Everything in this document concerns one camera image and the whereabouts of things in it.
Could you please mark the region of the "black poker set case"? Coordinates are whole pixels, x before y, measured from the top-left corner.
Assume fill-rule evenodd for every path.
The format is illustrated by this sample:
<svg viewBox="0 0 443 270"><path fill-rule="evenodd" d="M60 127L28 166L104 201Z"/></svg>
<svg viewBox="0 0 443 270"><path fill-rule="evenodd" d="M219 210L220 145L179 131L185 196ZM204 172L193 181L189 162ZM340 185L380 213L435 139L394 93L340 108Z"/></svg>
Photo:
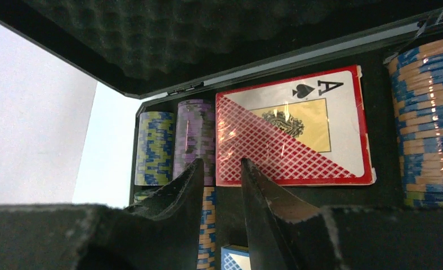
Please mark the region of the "black poker set case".
<svg viewBox="0 0 443 270"><path fill-rule="evenodd" d="M188 97L346 65L361 67L367 186L284 187L315 206L403 208L386 54L411 31L315 56L314 51L428 20L443 1L0 1L0 23L130 98ZM221 238L248 244L242 187L220 188Z"/></svg>

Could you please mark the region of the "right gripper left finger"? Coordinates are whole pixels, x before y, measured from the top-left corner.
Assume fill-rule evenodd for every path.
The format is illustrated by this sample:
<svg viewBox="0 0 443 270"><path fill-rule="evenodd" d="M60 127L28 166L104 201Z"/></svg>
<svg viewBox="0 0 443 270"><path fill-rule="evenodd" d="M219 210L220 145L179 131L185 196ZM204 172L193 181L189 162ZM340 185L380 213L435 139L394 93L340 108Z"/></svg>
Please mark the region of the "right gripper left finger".
<svg viewBox="0 0 443 270"><path fill-rule="evenodd" d="M137 204L0 205L0 269L195 269L204 163Z"/></svg>

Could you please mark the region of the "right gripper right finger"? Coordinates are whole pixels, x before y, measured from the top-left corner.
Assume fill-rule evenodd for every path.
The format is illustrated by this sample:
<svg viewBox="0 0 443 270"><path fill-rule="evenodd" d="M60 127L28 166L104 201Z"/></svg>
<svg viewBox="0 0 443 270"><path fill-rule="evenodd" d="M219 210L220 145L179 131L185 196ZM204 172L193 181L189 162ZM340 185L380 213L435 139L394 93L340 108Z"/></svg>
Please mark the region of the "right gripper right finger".
<svg viewBox="0 0 443 270"><path fill-rule="evenodd" d="M315 207L241 160L252 269L443 269L443 207Z"/></svg>

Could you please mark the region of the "red playing card box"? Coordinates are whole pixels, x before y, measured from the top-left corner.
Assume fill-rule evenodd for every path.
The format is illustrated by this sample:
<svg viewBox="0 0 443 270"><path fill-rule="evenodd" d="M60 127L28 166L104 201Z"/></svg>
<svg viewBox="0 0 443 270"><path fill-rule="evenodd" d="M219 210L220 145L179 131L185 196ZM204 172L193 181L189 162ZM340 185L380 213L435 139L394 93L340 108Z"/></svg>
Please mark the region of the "red playing card box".
<svg viewBox="0 0 443 270"><path fill-rule="evenodd" d="M216 185L251 160L281 186L367 186L377 177L359 65L216 94Z"/></svg>

